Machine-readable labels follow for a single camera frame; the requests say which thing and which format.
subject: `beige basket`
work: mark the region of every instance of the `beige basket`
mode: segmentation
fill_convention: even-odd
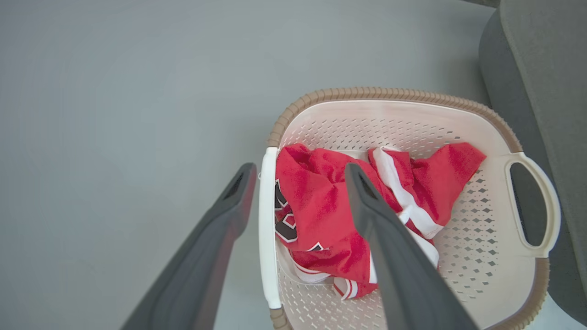
[[[301,282],[285,248],[275,242],[275,159],[279,148],[304,143],[365,158],[388,145],[428,157],[438,148],[469,142],[487,155],[434,239],[440,273],[481,328],[522,329],[541,309],[548,286],[548,253],[560,227],[560,208],[544,172],[522,152],[515,135],[479,103],[404,89],[319,90],[284,111],[269,138],[259,198],[259,247],[265,296],[276,329],[386,329],[378,291],[341,301],[331,282]],[[522,232],[510,178],[521,163],[535,177],[547,209],[539,247]]]

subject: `gray upholstered furniture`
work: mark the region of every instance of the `gray upholstered furniture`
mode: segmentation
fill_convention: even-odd
[[[550,176],[563,212],[549,293],[587,325],[587,1],[502,0],[479,48],[493,109]],[[544,233],[544,205],[525,170],[512,170],[528,241]]]

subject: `gray ottoman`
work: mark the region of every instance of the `gray ottoman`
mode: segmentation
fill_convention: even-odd
[[[502,0],[479,58],[493,109],[561,200],[548,292],[587,325],[587,1]],[[512,175],[527,239],[538,245],[545,228],[541,193],[521,167]]]

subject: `basket hole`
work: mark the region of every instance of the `basket hole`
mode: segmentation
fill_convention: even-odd
[[[546,205],[540,188],[522,164],[513,164],[510,174],[524,237],[531,245],[539,246],[546,231]]]

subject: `gray fabric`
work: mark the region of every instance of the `gray fabric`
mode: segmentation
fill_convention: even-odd
[[[553,299],[587,324],[587,2],[503,0],[480,44],[480,65],[493,108],[512,126],[524,152],[553,179],[564,224],[551,252]],[[525,229],[544,232],[532,180],[514,169]]]

